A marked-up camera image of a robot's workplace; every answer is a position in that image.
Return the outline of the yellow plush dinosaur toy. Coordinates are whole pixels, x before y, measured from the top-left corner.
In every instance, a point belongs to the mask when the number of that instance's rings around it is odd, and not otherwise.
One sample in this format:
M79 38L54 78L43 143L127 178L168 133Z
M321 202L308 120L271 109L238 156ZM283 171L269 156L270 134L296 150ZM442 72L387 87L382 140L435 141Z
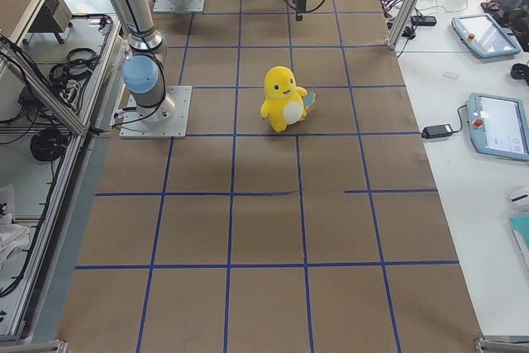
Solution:
M280 133L287 126L303 121L307 110L315 103L316 93L297 86L291 69L274 66L264 79L264 102L260 116Z

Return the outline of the blue teach pendant far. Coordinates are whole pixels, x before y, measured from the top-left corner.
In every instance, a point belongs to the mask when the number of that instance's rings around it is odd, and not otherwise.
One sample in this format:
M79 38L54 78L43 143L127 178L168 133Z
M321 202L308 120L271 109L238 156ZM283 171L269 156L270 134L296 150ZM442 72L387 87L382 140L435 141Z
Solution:
M517 55L522 48L489 14L453 17L451 26L466 46L481 58Z

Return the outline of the blue teach pendant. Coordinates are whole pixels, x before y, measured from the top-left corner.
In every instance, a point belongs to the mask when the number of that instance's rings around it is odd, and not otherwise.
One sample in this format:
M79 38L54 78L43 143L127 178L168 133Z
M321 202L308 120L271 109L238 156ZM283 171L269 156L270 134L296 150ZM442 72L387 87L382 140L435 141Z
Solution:
M522 48L489 14L453 17L451 26L466 46L481 58L517 55Z
M470 141L478 153L528 161L528 122L521 100L471 93L467 111Z

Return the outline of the black power adapter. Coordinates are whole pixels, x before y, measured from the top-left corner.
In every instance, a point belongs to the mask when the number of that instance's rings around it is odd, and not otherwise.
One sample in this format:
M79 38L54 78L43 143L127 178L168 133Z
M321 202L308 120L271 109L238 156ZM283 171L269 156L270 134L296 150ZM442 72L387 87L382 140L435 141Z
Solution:
M426 140L445 138L453 134L454 130L450 124L425 126L421 131L421 137Z

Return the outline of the blue teach pendant near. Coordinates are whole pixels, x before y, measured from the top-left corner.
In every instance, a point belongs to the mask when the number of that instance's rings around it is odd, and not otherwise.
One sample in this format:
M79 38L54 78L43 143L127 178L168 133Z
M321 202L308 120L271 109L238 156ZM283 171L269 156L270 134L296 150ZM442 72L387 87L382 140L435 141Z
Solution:
M471 93L467 111L470 141L478 153L528 161L528 122L521 100Z

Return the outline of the aluminium side frame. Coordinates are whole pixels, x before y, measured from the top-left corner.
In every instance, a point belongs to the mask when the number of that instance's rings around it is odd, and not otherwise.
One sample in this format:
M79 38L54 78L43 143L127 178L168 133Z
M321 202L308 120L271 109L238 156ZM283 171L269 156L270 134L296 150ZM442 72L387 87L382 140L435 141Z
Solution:
M45 0L1 0L1 33L21 45ZM44 262L45 253L62 206L64 192L88 134L90 117L98 96L102 72L121 28L117 15L109 12L104 30L101 60L84 91L80 111L55 96L24 60L1 45L1 110L18 104L19 93L28 87L44 106L39 117L34 107L25 107L16 121L1 128L1 185L14 189L15 222L28 227L30 244L1 268L1 341L17 342L29 324L31 297ZM30 152L31 138L48 127L56 127L68 138L63 155L56 161L40 162Z

